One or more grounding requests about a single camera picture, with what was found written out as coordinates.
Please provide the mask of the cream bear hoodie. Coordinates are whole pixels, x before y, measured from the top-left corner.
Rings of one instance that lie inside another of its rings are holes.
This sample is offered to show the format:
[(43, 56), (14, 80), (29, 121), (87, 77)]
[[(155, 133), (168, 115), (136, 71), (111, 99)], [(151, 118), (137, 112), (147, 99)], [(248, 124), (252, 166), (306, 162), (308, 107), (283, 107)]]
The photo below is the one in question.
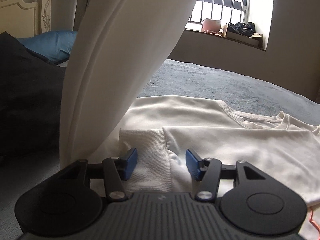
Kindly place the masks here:
[(308, 205), (300, 234), (319, 239), (319, 124), (261, 115), (223, 100), (139, 93), (168, 60), (196, 0), (91, 0), (67, 65), (60, 166), (136, 147), (128, 191), (195, 192), (187, 148), (224, 163), (246, 160)]

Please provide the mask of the grey fleece bed blanket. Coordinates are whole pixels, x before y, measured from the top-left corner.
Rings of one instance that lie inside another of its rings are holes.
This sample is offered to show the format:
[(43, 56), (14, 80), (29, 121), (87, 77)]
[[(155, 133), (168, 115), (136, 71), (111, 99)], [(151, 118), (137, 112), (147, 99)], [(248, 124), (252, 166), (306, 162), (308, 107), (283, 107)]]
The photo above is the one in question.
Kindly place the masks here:
[[(153, 74), (139, 97), (180, 95), (223, 100), (242, 112), (291, 114), (308, 124), (319, 124), (319, 104), (272, 83), (225, 70), (166, 60)], [(21, 230), (14, 215), (17, 198), (59, 169), (59, 154), (43, 146), (10, 153), (1, 141), (1, 239), (15, 239)]]

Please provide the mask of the black folded garment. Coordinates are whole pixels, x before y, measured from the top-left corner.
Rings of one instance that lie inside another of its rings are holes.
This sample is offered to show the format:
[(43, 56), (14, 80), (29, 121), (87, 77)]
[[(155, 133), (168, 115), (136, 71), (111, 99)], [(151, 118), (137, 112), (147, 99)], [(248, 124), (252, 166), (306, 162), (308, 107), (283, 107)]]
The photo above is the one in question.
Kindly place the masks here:
[(65, 71), (1, 33), (2, 162), (58, 153)]

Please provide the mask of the blue pillow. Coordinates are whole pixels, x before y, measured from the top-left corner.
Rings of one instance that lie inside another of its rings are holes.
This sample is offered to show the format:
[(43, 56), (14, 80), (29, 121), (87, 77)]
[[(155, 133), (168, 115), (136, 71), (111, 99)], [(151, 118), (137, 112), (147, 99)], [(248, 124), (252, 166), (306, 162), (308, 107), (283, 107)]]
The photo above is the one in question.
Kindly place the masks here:
[(67, 61), (77, 36), (76, 31), (48, 31), (28, 38), (17, 38), (29, 50), (34, 51), (54, 64)]

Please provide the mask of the pink flower pot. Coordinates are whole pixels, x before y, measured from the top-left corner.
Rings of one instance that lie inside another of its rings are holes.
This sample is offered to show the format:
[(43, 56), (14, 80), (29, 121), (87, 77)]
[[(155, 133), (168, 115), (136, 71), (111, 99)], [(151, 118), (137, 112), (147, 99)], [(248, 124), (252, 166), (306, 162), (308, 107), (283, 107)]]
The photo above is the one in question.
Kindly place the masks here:
[(218, 33), (220, 29), (221, 29), (221, 20), (212, 20), (212, 19), (206, 18), (202, 21), (201, 31)]

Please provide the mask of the cream carved headboard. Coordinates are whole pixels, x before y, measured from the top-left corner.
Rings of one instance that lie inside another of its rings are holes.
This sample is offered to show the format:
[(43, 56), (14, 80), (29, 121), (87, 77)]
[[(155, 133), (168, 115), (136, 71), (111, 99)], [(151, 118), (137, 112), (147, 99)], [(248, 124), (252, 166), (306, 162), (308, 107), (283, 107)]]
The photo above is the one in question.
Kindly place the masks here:
[(0, 32), (13, 37), (34, 37), (52, 30), (52, 0), (1, 0)]

